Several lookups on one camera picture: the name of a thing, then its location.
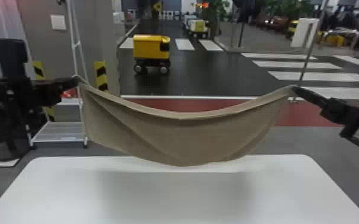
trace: white table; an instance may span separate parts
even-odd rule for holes
[[[171,167],[133,157],[30,162],[0,198],[0,224],[359,223],[311,158],[249,155]]]

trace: indoor road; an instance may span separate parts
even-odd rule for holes
[[[171,38],[171,73],[149,69],[135,75],[132,36],[162,34]],[[297,84],[305,55],[225,52],[215,42],[188,38],[180,21],[141,20],[119,46],[121,94],[171,98],[241,97],[249,99]],[[311,57],[304,86],[328,97],[359,99],[359,59]]]

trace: gray floor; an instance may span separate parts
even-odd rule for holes
[[[257,146],[255,154],[306,154],[312,157],[359,206],[359,148],[341,139],[336,127],[274,127]],[[0,169],[0,196],[36,157],[121,155],[90,144],[48,144],[31,151],[14,168]]]
[[[245,25],[241,47],[238,47],[241,23],[222,22],[220,24],[221,35],[216,38],[227,51],[231,52],[273,52],[273,53],[294,53],[307,54],[308,50],[303,48],[291,48],[291,40],[285,38],[284,33],[267,30],[255,26]],[[353,55],[359,57],[359,51],[351,50],[347,46],[340,48],[323,44],[321,48],[315,45],[313,55]]]

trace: caution stripe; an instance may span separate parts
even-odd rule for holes
[[[43,64],[41,61],[33,61],[33,68],[35,69],[36,80],[45,80],[45,73],[43,70]],[[44,113],[49,117],[51,122],[55,122],[55,108],[44,107]]]
[[[36,80],[45,80],[43,73],[43,65],[41,61],[33,61],[33,68],[35,69]]]
[[[99,90],[108,92],[106,61],[95,61],[96,86]]]

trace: beige towel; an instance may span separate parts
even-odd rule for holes
[[[146,160],[192,166],[249,154],[275,123],[291,86],[220,110],[178,113],[81,85],[88,138]]]

